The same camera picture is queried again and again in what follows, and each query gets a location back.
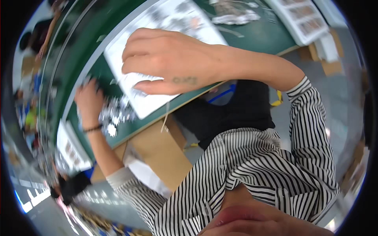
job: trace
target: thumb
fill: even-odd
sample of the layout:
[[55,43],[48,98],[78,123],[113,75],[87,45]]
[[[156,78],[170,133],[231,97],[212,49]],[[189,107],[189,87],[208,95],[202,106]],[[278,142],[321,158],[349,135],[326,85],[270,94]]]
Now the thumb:
[[180,87],[178,85],[164,80],[144,80],[136,83],[133,88],[146,94],[176,95],[180,93]]

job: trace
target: white string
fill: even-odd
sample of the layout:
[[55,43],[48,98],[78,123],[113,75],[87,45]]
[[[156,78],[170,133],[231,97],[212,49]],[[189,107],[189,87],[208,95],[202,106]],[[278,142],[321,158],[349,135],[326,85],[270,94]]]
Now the white string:
[[164,118],[163,126],[161,127],[160,133],[163,133],[163,128],[164,128],[164,126],[165,126],[165,122],[167,121],[168,111],[169,111],[169,101],[168,101],[167,104],[166,104],[166,108],[167,108],[166,116],[165,116],[165,118]]

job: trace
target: shirt cuff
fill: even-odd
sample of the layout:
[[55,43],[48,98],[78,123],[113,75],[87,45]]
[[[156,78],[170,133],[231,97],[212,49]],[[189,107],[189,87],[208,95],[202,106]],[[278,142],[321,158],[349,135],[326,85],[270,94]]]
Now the shirt cuff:
[[305,76],[299,84],[294,86],[292,89],[289,89],[286,94],[289,97],[289,101],[293,102],[297,97],[303,94],[306,90],[311,88],[312,85],[308,80],[307,76]]
[[115,189],[119,186],[126,183],[128,180],[134,178],[134,174],[131,172],[129,168],[122,167],[121,169],[117,170],[113,174],[106,177],[106,180],[110,184],[110,186]]

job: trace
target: green tabletop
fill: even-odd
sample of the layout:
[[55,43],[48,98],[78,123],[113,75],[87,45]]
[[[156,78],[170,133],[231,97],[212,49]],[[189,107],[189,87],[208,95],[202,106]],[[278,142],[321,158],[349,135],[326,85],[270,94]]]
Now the green tabletop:
[[[211,5],[208,5],[208,0],[194,0],[197,5],[202,8],[208,16],[214,16],[215,11]],[[56,132],[59,120],[62,117],[65,105],[70,96],[70,93],[76,82],[76,78],[83,70],[87,60],[100,44],[98,40],[102,35],[107,35],[111,30],[130,12],[138,7],[144,1],[127,1],[127,0],[109,0],[101,1],[101,7],[96,10],[89,9],[91,14],[85,15],[76,30],[75,42],[69,47],[69,53],[65,60],[61,60],[59,66],[61,69],[60,85],[57,97],[54,101],[51,119],[51,135],[56,142]],[[296,44],[291,35],[278,20],[277,23],[269,22],[261,7],[254,9],[261,16],[261,19],[248,23],[246,25],[228,26],[218,25],[220,33],[225,38],[230,46],[238,47],[250,51],[265,52],[269,54],[283,54],[286,51],[296,48]],[[109,85],[114,78],[108,64],[103,55],[101,55],[92,66],[89,74],[98,78],[100,86],[104,89],[105,95],[120,97],[122,92],[117,85]],[[205,88],[182,94],[170,102],[169,112],[183,106],[189,101],[207,92],[216,85],[207,86]],[[166,106],[153,112],[143,120],[136,119],[133,122],[127,122],[119,125],[118,134],[115,137],[107,137],[108,143],[115,147],[121,144],[126,139],[147,128],[150,124],[158,119],[164,117],[166,113]],[[93,158],[92,150],[88,144],[85,135],[78,129],[76,105],[71,105],[70,111],[67,115],[67,121],[72,123],[74,131],[76,132],[81,144]]]

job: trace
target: gray floor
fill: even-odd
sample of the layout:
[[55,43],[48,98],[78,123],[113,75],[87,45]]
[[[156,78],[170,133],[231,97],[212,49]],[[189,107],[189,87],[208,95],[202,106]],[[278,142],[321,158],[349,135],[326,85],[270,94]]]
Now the gray floor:
[[[296,51],[283,57],[300,67],[322,96],[327,112],[326,127],[330,130],[330,141],[335,156],[336,179],[340,181],[352,161],[354,147],[362,135],[363,107],[361,105],[361,66],[354,42],[347,29],[338,29],[337,33],[345,53],[345,57],[342,58],[343,72],[341,74],[326,77],[319,62],[301,61]],[[230,83],[234,82],[223,84],[217,93],[207,96],[215,96],[227,90]],[[215,103],[225,104],[231,96],[232,94],[228,94]],[[270,96],[272,102],[277,100],[273,89]],[[281,146],[286,150],[290,150],[289,109],[290,103],[287,95],[283,93],[283,104],[271,110],[276,130],[281,136]],[[187,145],[197,143],[193,134],[183,127],[182,129],[187,138]],[[188,149],[185,153],[194,164],[203,151],[196,147]],[[110,220],[130,227],[148,229],[136,211],[120,200],[106,182],[94,184],[88,188],[83,195],[78,197],[78,203]]]

